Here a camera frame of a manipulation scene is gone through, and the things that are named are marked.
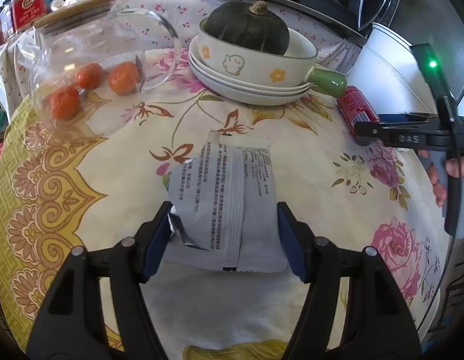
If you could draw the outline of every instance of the blue gripper pad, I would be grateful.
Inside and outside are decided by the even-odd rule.
[[[292,228],[295,223],[291,223],[285,210],[277,205],[278,232],[281,237],[282,248],[289,260],[290,267],[294,275],[305,282],[307,279],[307,269],[305,268],[305,253]]]
[[[157,230],[154,237],[152,237],[152,241],[147,247],[144,267],[139,274],[139,281],[141,283],[146,283],[151,276],[154,276],[157,273],[170,237],[171,229],[169,221],[167,219],[167,215],[164,215],[157,226]]]

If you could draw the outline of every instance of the floral tablecloth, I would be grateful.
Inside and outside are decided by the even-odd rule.
[[[416,155],[378,142],[358,146],[335,100],[315,92],[267,108],[220,98],[193,76],[186,56],[184,48],[172,79],[132,106],[110,102],[110,91],[90,92],[85,113],[65,131],[48,131],[29,98],[11,118],[0,161],[0,300],[19,345],[25,349],[71,248],[103,249],[134,235],[168,199],[162,176],[196,156],[211,130],[269,137],[277,200],[339,247],[375,246],[418,325],[437,289],[447,241]],[[158,63],[166,69],[170,55]],[[100,134],[112,117],[120,128]],[[290,269],[222,273],[163,262],[141,288],[171,359],[249,359],[250,342],[262,354],[255,358],[279,359],[308,286]],[[110,345],[120,348],[105,279],[101,292]],[[340,299],[330,347],[341,339],[346,280]]]

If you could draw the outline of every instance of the yellow ornate border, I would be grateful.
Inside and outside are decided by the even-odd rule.
[[[24,99],[7,129],[0,160],[0,301],[22,350],[43,297],[69,250],[85,211],[105,195],[77,171],[106,138],[84,123],[108,102],[88,95],[73,123],[51,132]],[[107,328],[110,344],[120,337]]]

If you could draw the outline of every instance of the green bowl handle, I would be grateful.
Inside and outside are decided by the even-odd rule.
[[[307,81],[315,84],[324,93],[335,98],[342,97],[347,88],[347,78],[338,71],[327,70],[314,65],[310,70]]]

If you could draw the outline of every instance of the white pot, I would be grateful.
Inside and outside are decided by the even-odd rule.
[[[368,47],[359,54],[347,83],[357,87],[378,114],[435,112],[433,100],[426,102],[396,69]]]
[[[365,48],[372,50],[382,57],[402,78],[409,83],[420,100],[434,107],[434,100],[430,88],[418,69],[406,39],[381,24],[373,23],[373,29]]]

